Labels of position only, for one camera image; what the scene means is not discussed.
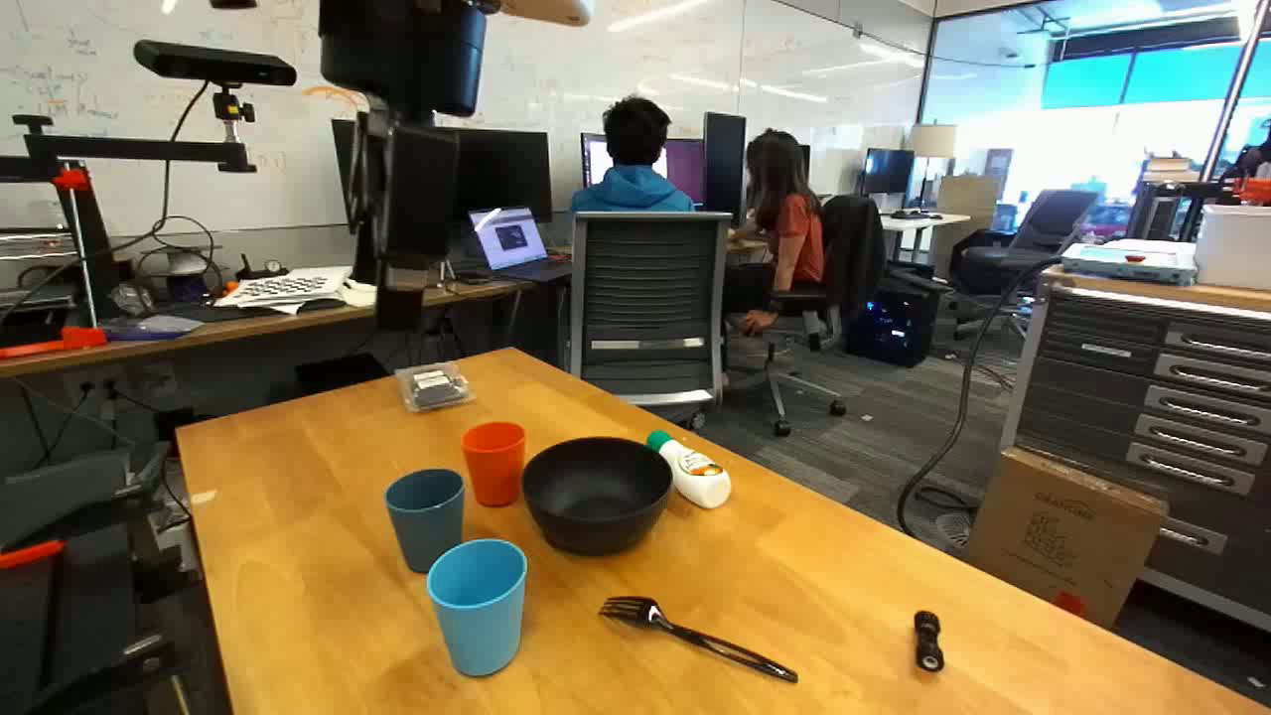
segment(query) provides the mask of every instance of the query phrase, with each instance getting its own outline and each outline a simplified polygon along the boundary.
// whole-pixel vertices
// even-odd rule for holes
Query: person
[[[824,244],[818,199],[805,185],[795,133],[761,129],[757,140],[749,140],[745,173],[749,222],[741,230],[769,242],[769,263],[736,267],[727,274],[727,311],[737,313],[736,324],[741,333],[768,333],[779,323],[769,305],[775,295],[821,287]]]
[[[602,112],[602,141],[610,165],[597,185],[572,194],[569,209],[693,209],[693,201],[667,182],[650,161],[664,153],[671,115],[626,94]]]

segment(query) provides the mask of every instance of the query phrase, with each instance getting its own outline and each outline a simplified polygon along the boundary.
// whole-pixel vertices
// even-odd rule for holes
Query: man
[[[597,185],[572,194],[569,209],[693,209],[650,161],[664,153],[671,115],[642,94],[602,112],[610,165]]]

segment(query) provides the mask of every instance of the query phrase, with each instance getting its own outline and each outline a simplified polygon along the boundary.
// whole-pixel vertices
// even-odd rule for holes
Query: whiteboard
[[[131,59],[133,39],[268,50],[298,68],[294,86],[246,84],[254,124],[235,124],[259,161],[222,173],[215,161],[176,161],[169,209],[211,230],[340,222],[328,119],[354,115],[358,94],[332,90],[317,64],[317,0],[266,0],[254,10],[215,10],[208,0],[0,0],[0,153],[23,153],[13,115],[50,115],[59,133],[166,140],[196,79],[159,79]],[[211,94],[184,140],[215,141],[222,124]],[[162,161],[86,160],[110,238],[139,235],[159,214]],[[65,222],[30,189],[2,189],[0,225]]]

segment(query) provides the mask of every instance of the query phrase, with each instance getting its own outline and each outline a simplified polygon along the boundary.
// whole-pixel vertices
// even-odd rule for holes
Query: laptop
[[[470,209],[490,274],[507,282],[560,282],[569,263],[552,263],[529,205]]]

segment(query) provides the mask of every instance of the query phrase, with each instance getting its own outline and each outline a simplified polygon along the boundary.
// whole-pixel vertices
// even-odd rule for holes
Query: black hair
[[[745,172],[749,172],[745,205],[756,209],[756,222],[761,230],[775,230],[782,201],[789,194],[802,194],[811,205],[818,205],[818,199],[805,185],[802,145],[789,129],[756,133],[745,141]]]
[[[602,141],[610,161],[650,165],[664,153],[671,115],[642,94],[626,94],[602,112]]]

